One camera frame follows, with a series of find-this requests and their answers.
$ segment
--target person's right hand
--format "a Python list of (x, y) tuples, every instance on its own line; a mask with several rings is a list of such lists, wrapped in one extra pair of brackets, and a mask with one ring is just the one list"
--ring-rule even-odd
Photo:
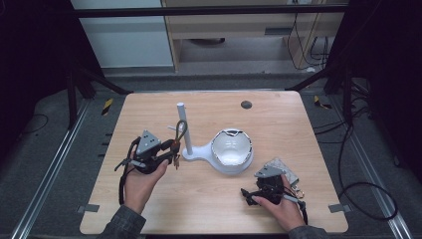
[[(284, 174), (282, 175), (282, 180), (284, 185), (290, 185)], [(296, 202), (282, 197), (279, 205), (276, 205), (264, 197), (253, 196), (252, 199), (273, 214), (279, 225), (287, 232), (306, 225), (299, 210), (299, 205)]]

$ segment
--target person's left hand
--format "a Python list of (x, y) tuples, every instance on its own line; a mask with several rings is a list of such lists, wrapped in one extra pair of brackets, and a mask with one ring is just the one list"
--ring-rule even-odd
[(165, 159), (157, 169), (150, 174), (140, 173), (138, 170), (131, 171), (126, 178), (124, 185), (124, 205), (136, 213), (140, 214), (146, 202), (151, 196), (157, 181), (164, 175), (168, 165)]

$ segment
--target white wall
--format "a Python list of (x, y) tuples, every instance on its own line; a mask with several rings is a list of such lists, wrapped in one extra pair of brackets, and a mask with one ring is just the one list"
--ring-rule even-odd
[[(161, 7), (159, 0), (72, 0), (75, 9)], [(163, 17), (81, 19), (102, 68), (172, 67)]]

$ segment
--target human hand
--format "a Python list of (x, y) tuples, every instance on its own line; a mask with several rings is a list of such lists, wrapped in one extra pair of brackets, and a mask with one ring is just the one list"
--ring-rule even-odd
[[(290, 185), (284, 174), (282, 175), (282, 180), (284, 185)], [(260, 196), (253, 196), (252, 199), (267, 209), (277, 219), (279, 225), (287, 232), (306, 225), (301, 211), (299, 210), (298, 203), (284, 197), (282, 197), (282, 200), (278, 205)]]
[(167, 165), (168, 160), (165, 159), (150, 174), (143, 174), (136, 169), (132, 170), (134, 166), (130, 166), (127, 171), (131, 170), (131, 172), (127, 175), (124, 185), (124, 205), (140, 214), (151, 196), (155, 184), (164, 175)]

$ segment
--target forearm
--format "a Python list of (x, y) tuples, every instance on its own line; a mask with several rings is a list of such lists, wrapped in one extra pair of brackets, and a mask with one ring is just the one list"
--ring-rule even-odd
[(122, 205), (97, 238), (137, 238), (145, 218)]
[(311, 226), (300, 226), (289, 232), (290, 239), (325, 239), (329, 238), (325, 230)]

